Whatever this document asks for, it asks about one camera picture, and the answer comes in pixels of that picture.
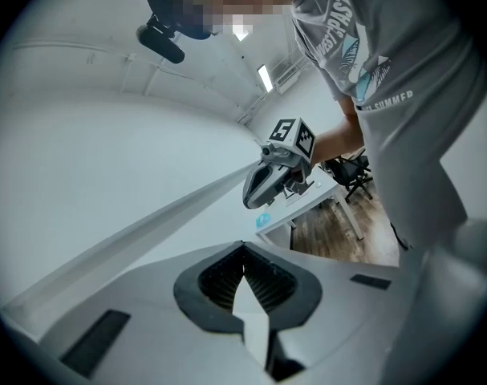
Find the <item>blue sticker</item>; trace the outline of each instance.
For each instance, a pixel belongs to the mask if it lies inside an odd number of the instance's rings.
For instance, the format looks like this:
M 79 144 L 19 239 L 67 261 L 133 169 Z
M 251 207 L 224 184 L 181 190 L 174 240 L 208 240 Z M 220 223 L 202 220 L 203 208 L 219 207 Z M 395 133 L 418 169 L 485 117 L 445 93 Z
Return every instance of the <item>blue sticker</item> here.
M 266 224 L 271 219 L 269 214 L 261 214 L 259 217 L 256 218 L 256 227 L 261 228 L 264 224 Z

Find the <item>ceiling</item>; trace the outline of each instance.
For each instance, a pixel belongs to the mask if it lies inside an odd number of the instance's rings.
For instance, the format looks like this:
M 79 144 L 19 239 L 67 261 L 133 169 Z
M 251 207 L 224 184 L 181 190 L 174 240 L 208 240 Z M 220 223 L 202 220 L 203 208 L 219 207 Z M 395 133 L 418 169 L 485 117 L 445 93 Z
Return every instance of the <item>ceiling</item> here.
M 274 81 L 301 55 L 287 8 L 266 15 L 239 42 L 177 36 L 185 61 L 172 64 L 136 40 L 147 0 L 35 0 L 14 29 L 10 91 L 87 88 L 140 93 L 240 121 L 266 95 L 257 69 Z

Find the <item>gray t-shirt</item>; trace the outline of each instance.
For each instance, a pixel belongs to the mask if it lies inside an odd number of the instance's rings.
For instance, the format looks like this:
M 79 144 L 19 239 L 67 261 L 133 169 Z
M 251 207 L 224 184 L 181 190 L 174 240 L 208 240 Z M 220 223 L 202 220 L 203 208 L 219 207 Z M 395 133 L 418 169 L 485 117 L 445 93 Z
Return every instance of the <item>gray t-shirt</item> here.
M 334 99 L 354 100 L 400 239 L 431 245 L 466 218 L 440 158 L 487 91 L 472 36 L 443 0 L 294 0 L 291 13 Z

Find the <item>air conditioner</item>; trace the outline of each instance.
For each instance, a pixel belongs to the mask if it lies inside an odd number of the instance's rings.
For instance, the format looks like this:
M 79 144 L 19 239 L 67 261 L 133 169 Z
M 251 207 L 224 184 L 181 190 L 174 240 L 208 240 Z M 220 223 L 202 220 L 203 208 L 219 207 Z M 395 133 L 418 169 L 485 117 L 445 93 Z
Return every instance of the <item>air conditioner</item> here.
M 297 65 L 287 68 L 277 79 L 275 87 L 280 94 L 284 94 L 298 80 L 300 69 Z

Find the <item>man's hand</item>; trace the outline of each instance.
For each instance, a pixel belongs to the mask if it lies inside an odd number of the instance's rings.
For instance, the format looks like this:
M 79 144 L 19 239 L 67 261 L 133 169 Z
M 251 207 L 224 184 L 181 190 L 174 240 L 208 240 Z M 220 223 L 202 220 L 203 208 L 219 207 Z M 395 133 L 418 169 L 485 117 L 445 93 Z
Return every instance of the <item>man's hand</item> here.
M 343 120 L 330 131 L 316 136 L 311 167 L 319 162 L 353 152 L 364 145 L 363 133 L 352 98 L 341 99 L 339 105 L 343 110 Z

